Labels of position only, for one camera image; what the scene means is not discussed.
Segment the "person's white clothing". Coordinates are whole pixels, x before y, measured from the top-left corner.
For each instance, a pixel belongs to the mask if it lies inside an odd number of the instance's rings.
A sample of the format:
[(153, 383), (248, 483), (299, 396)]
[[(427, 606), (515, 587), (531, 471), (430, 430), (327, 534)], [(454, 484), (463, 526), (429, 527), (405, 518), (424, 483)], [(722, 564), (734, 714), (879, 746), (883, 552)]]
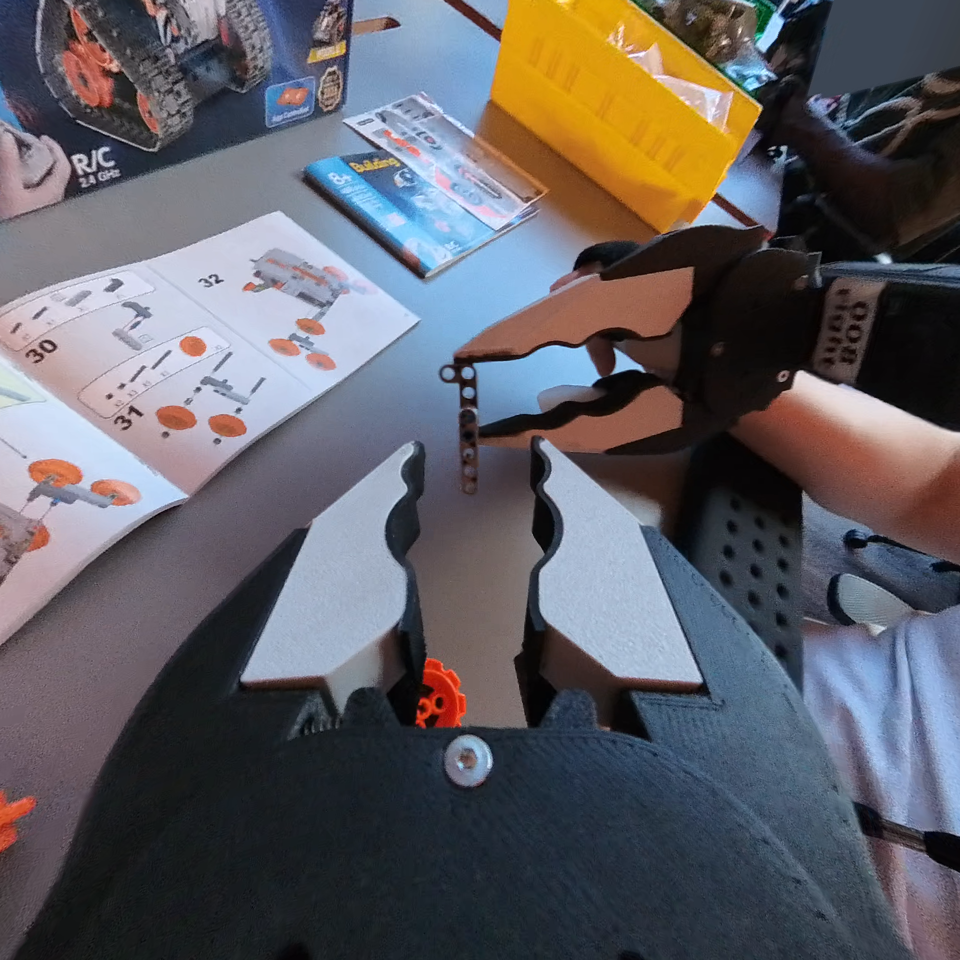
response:
[[(878, 635), (807, 625), (803, 697), (849, 797), (923, 832), (959, 834), (959, 608)], [(959, 957), (959, 878), (869, 839), (896, 926), (917, 958)]]

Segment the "person's right hand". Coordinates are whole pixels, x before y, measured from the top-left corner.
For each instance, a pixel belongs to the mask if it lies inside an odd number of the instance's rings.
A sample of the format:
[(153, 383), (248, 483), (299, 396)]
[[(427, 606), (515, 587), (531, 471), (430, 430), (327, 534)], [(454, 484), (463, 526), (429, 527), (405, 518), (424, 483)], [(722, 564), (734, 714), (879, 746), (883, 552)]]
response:
[(586, 353), (595, 370), (595, 378), (609, 378), (616, 373), (628, 371), (645, 372), (634, 357), (637, 341), (614, 341), (606, 337), (593, 337), (585, 344)]

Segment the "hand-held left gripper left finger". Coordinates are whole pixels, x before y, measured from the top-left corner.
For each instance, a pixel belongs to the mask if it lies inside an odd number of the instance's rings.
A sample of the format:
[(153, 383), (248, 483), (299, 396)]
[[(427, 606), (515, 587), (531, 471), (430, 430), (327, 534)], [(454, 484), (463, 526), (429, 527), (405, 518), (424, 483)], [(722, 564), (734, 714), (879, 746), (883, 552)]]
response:
[(309, 525), (241, 673), (249, 690), (316, 690), (344, 716), (378, 689), (413, 724), (426, 665), (416, 575), (426, 450), (409, 441)]

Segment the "black perforated plastic panel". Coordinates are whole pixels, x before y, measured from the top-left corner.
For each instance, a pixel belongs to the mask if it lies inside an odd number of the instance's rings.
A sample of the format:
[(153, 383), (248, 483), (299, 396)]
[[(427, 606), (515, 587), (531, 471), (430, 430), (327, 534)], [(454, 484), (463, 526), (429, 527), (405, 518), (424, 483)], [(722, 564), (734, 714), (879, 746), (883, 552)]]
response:
[(697, 447), (685, 475), (674, 542), (803, 685), (802, 494), (734, 438)]

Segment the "orange toy gear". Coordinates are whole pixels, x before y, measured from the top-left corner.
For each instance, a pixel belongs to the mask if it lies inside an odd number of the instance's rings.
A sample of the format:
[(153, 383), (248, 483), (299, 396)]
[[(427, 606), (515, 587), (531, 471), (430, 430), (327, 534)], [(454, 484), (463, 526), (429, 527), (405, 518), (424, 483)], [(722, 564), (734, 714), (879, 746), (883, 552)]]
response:
[(421, 729), (459, 728), (467, 713), (467, 697), (461, 679), (437, 658), (424, 662), (415, 726)]

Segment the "person's right forearm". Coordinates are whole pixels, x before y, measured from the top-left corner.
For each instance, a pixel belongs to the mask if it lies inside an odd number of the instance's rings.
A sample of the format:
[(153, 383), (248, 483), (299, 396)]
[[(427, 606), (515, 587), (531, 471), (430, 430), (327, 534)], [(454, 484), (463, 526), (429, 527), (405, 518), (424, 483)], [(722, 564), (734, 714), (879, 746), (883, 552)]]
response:
[(730, 435), (823, 509), (959, 563), (959, 434), (806, 372)]

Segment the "another person's forearm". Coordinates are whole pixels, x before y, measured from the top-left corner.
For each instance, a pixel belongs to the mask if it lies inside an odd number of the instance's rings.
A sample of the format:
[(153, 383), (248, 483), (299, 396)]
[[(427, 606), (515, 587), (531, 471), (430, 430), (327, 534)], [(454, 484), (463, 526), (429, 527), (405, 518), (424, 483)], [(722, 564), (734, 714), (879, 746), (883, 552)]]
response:
[(802, 92), (778, 114), (775, 135), (804, 161), (830, 204), (859, 230), (892, 234), (897, 163), (859, 146), (815, 115)]

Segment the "clear plastic bag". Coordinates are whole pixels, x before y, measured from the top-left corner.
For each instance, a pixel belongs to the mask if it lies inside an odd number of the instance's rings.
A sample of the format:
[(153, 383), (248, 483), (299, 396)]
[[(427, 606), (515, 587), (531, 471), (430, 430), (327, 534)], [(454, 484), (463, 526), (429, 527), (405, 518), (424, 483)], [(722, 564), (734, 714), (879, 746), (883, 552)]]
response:
[(721, 132), (727, 130), (730, 110), (734, 102), (734, 93), (730, 90), (715, 89), (701, 83), (674, 75), (666, 69), (660, 45), (654, 42), (646, 47), (634, 42), (620, 23), (607, 36), (606, 42), (620, 53), (625, 54), (634, 64), (640, 66), (649, 76), (666, 90), (690, 107), (702, 119)]

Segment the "white printed leaflet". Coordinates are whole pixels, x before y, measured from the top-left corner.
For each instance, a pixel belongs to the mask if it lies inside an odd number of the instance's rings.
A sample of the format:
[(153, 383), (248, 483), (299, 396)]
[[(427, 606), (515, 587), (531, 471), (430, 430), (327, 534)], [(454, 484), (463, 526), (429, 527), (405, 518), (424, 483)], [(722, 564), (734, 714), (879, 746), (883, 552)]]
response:
[(343, 122), (492, 230), (534, 210), (548, 192), (423, 91)]

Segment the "yellow plastic bin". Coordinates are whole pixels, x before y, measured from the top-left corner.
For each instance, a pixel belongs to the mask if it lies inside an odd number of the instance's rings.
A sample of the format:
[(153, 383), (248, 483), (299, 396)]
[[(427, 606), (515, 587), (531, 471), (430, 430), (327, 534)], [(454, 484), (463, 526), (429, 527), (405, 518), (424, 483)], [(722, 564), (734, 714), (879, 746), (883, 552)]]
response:
[[(632, 61), (613, 38), (656, 45), (669, 78), (730, 94), (723, 126)], [(714, 198), (761, 105), (627, 1), (510, 1), (490, 99), (665, 233)]]

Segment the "grey angled toy beam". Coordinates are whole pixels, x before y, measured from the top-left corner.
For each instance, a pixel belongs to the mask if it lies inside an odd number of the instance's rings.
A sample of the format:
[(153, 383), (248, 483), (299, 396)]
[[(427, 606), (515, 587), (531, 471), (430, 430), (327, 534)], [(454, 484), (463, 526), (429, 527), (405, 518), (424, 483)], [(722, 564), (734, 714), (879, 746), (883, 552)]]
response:
[(476, 370), (473, 364), (452, 363), (442, 366), (438, 375), (442, 382), (456, 386), (458, 391), (459, 486), (461, 493), (472, 496), (477, 492), (479, 474)]

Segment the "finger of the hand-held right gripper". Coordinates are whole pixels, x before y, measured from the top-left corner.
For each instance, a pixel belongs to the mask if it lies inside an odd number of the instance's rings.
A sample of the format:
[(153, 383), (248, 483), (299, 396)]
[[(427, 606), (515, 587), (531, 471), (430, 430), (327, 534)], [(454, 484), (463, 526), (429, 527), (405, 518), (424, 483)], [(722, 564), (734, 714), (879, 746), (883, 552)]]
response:
[(512, 361), (546, 346), (576, 349), (603, 335), (662, 339), (690, 307), (693, 280), (692, 267), (616, 280), (582, 277), (482, 330), (454, 352), (453, 362)]
[(660, 378), (629, 369), (589, 387), (559, 386), (537, 397), (539, 412), (480, 426), (480, 446), (520, 450), (535, 438), (562, 453), (606, 454), (683, 425), (685, 403)]

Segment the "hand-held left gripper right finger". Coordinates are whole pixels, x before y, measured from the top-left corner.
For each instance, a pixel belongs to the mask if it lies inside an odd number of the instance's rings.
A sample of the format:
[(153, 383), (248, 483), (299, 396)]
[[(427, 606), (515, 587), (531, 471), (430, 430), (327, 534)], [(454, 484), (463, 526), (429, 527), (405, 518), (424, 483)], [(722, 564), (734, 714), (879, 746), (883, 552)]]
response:
[(587, 694), (606, 727), (633, 693), (705, 695), (641, 520), (547, 439), (530, 454), (542, 556), (514, 660), (527, 724), (541, 725), (565, 690)]

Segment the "blue cover booklet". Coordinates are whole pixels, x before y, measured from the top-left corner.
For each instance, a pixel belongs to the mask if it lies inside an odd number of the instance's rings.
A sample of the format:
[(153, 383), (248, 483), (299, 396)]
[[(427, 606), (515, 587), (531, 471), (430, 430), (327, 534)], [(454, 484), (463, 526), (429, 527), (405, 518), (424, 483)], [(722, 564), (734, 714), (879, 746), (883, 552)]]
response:
[(533, 204), (487, 223), (489, 207), (463, 205), (385, 150), (336, 155), (308, 164), (303, 178), (381, 247), (429, 280), (533, 220)]

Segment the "open white instruction booklet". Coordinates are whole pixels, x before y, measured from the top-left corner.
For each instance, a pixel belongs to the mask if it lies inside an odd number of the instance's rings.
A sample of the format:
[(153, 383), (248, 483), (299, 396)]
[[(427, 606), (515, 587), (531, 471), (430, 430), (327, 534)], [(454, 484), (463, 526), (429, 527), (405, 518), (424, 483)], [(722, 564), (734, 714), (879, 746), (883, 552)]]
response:
[(281, 212), (1, 308), (1, 642), (419, 319)]

